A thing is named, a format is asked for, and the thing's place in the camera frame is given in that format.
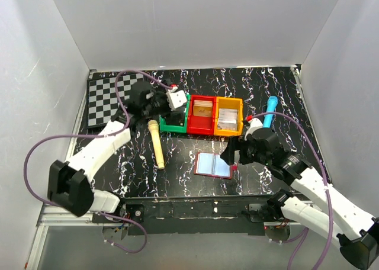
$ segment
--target open notebook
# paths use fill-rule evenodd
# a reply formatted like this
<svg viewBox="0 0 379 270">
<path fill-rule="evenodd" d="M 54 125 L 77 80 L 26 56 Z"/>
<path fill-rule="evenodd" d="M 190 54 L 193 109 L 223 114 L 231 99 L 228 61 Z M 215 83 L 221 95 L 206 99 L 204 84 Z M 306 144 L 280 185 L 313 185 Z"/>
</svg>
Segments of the open notebook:
<svg viewBox="0 0 379 270">
<path fill-rule="evenodd" d="M 214 153 L 198 153 L 195 159 L 195 174 L 231 179 L 232 167 Z"/>
</svg>

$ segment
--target blue microphone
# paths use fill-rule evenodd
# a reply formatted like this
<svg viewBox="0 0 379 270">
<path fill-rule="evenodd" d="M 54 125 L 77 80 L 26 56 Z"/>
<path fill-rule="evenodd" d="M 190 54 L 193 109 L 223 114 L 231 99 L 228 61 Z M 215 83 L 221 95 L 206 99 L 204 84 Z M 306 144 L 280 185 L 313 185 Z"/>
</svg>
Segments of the blue microphone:
<svg viewBox="0 0 379 270">
<path fill-rule="evenodd" d="M 277 97 L 270 97 L 267 100 L 267 110 L 266 112 L 274 112 L 278 105 Z M 273 114 L 265 115 L 265 120 L 263 121 L 263 128 L 270 128 L 272 123 Z"/>
</svg>

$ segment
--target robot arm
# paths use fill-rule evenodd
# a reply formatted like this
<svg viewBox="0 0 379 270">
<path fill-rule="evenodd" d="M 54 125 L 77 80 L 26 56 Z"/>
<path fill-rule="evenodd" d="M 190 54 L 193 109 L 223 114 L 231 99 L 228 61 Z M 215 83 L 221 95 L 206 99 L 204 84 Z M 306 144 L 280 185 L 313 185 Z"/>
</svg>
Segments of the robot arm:
<svg viewBox="0 0 379 270">
<path fill-rule="evenodd" d="M 186 104 L 184 91 L 178 91 L 175 85 L 166 91 L 163 88 L 152 89 L 148 82 L 136 82 L 131 86 L 131 97 L 125 101 L 130 114 L 129 127 L 114 136 L 93 139 L 80 152 L 65 163 L 56 160 L 50 167 L 48 198 L 72 214 L 80 217 L 88 211 L 115 212 L 120 199 L 108 192 L 91 188 L 91 182 L 100 167 L 121 146 L 131 140 L 137 125 L 157 115 L 170 117 L 180 114 Z M 108 135 L 123 129 L 126 116 L 119 108 L 100 135 Z"/>
<path fill-rule="evenodd" d="M 248 132 L 245 136 L 230 138 L 221 158 L 230 165 L 234 162 L 235 151 L 239 150 L 241 164 L 261 163 L 273 176 L 304 194 L 322 212 L 306 206 L 284 190 L 276 193 L 261 212 L 268 212 L 275 219 L 285 217 L 298 221 L 327 237 L 329 216 L 326 187 L 318 171 L 301 155 L 285 150 L 277 134 L 270 128 L 262 128 L 258 119 L 246 120 L 250 125 Z M 340 248 L 341 254 L 353 266 L 368 269 L 379 255 L 379 220 L 350 202 L 332 184 L 327 188 L 334 215 L 332 243 Z"/>
</svg>

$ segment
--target gray floor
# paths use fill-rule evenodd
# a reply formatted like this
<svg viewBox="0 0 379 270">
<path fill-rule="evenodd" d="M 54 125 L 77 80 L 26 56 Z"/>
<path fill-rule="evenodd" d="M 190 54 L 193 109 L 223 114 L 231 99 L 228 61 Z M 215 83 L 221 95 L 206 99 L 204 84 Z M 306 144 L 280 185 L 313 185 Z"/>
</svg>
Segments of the gray floor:
<svg viewBox="0 0 379 270">
<path fill-rule="evenodd" d="M 295 228 L 291 236 L 303 227 Z M 278 245 L 245 234 L 155 234 L 149 236 L 142 252 L 131 255 L 104 243 L 101 230 L 91 226 L 50 227 L 38 269 L 287 269 L 297 245 Z M 142 239 L 126 237 L 124 245 L 138 248 Z M 310 232 L 291 269 L 311 269 L 324 245 L 324 238 Z M 354 267 L 331 246 L 319 269 Z"/>
</svg>

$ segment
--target white wall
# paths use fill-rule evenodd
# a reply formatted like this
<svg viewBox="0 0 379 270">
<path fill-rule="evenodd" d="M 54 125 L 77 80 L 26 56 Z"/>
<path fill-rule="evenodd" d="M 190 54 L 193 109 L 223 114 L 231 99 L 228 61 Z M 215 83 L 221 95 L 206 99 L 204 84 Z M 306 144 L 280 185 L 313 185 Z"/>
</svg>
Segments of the white wall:
<svg viewBox="0 0 379 270">
<path fill-rule="evenodd" d="M 0 36 L 0 269 L 23 269 L 41 209 L 24 185 L 24 158 L 38 140 L 72 131 L 88 68 L 53 0 L 0 0 Z M 49 165 L 67 146 L 34 154 L 38 194 L 46 197 Z"/>
<path fill-rule="evenodd" d="M 337 0 L 54 0 L 91 69 L 303 63 Z"/>
<path fill-rule="evenodd" d="M 339 0 L 301 72 L 335 186 L 379 216 L 379 0 Z"/>
</svg>

